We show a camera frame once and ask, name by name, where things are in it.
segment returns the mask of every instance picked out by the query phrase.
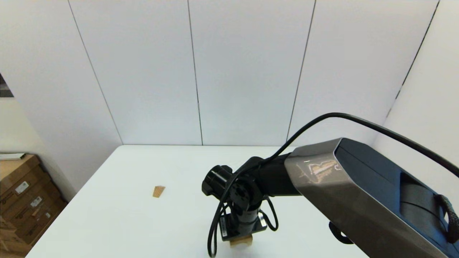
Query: white wall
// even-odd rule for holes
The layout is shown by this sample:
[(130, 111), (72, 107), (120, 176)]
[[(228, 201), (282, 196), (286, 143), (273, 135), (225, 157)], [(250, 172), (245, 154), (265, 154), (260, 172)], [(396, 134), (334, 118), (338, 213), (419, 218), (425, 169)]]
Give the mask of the white wall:
[[(437, 1), (317, 1), (289, 137), (329, 112), (383, 124), (436, 5)], [(376, 133), (330, 118), (294, 145), (339, 137), (370, 144)]]
[(76, 190), (68, 182), (14, 98), (0, 98), (0, 124), (0, 152), (27, 152), (38, 155), (64, 198), (72, 199)]
[(79, 190), (121, 140), (67, 1), (0, 1), (0, 73)]
[(329, 111), (382, 123), (437, 1), (347, 3), (0, 1), (0, 72), (79, 190), (123, 141), (280, 145)]
[(71, 0), (124, 144), (201, 145), (186, 0)]
[[(441, 0), (385, 126), (459, 166), (459, 1)], [(379, 135), (386, 157), (446, 195), (459, 209), (459, 179), (430, 159)]]
[(190, 1), (204, 145), (282, 145), (314, 0)]

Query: wooden block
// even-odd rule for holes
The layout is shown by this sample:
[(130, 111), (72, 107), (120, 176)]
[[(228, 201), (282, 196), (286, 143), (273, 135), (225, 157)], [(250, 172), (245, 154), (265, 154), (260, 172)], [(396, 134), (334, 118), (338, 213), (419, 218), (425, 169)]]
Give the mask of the wooden block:
[(164, 191), (165, 186), (155, 186), (155, 189), (153, 190), (153, 197), (159, 198)]
[(239, 244), (246, 244), (248, 246), (251, 246), (252, 245), (252, 241), (253, 241), (253, 237), (252, 237), (252, 234), (250, 234), (250, 235), (247, 235), (247, 236), (242, 236), (242, 237), (238, 237), (238, 238), (235, 238), (233, 240), (230, 240), (229, 241), (229, 245), (231, 247), (233, 247), (235, 245), (239, 245)]

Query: white table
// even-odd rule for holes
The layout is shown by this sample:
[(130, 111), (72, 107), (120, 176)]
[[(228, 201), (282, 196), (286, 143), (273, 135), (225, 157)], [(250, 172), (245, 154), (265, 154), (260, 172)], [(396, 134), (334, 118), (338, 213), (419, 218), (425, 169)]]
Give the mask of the white table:
[[(277, 147), (121, 146), (41, 237), (27, 258), (207, 257), (207, 234), (218, 200), (201, 192), (214, 165), (234, 170)], [(153, 198), (156, 185), (166, 186)], [(274, 197), (279, 230), (230, 248), (218, 232), (218, 258), (367, 257), (341, 244), (328, 220), (302, 196)], [(271, 214), (264, 203), (262, 209)]]

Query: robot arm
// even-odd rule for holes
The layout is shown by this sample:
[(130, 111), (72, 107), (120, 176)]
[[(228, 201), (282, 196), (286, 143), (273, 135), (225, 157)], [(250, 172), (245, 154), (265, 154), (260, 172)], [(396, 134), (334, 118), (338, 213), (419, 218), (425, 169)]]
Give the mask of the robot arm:
[[(202, 182), (204, 194), (231, 210), (219, 217), (223, 241), (276, 230), (275, 211), (273, 226), (262, 201), (273, 209), (270, 196), (303, 195), (330, 220), (338, 240), (369, 257), (459, 258), (459, 221), (447, 198), (365, 144), (341, 138), (296, 148), (257, 167), (264, 161), (252, 157), (235, 173), (215, 166)], [(232, 177), (248, 168), (255, 169), (239, 176), (222, 199)]]

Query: cardboard box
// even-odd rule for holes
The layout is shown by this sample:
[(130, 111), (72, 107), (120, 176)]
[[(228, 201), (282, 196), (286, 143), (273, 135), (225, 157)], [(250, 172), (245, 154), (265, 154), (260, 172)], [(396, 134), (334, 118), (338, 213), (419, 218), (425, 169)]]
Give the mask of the cardboard box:
[(13, 252), (13, 253), (18, 253), (21, 255), (27, 255), (28, 252), (32, 249), (32, 247), (37, 243), (37, 241), (40, 239), (40, 237), (46, 232), (48, 227), (53, 223), (54, 219), (56, 219), (57, 215), (51, 219), (48, 224), (45, 225), (45, 227), (38, 233), (38, 235), (35, 237), (34, 240), (30, 244), (25, 244), (25, 243), (19, 243), (19, 242), (11, 242), (11, 241), (4, 241), (0, 239), (0, 250), (5, 250), (7, 252)]
[(0, 221), (0, 229), (15, 229), (16, 227), (5, 221)]
[(25, 174), (12, 187), (0, 195), (0, 209), (7, 210), (16, 200), (25, 195), (41, 178), (45, 172), (39, 165), (35, 166), (29, 173)]
[(0, 240), (0, 250), (5, 250), (7, 252), (19, 254), (22, 256), (26, 256), (32, 247), (32, 244), (28, 245)]
[(16, 230), (0, 229), (0, 238), (6, 242), (31, 244), (37, 236), (47, 227), (64, 209), (65, 202), (57, 199), (53, 205), (44, 208), (40, 216), (28, 218), (21, 228)]
[(0, 161), (0, 196), (39, 163), (38, 157), (30, 154), (27, 154), (21, 160)]
[(60, 196), (58, 189), (45, 175), (42, 180), (32, 187), (6, 211), (1, 211), (0, 221), (8, 224), (8, 228), (20, 228), (22, 224), (42, 205), (51, 205)]

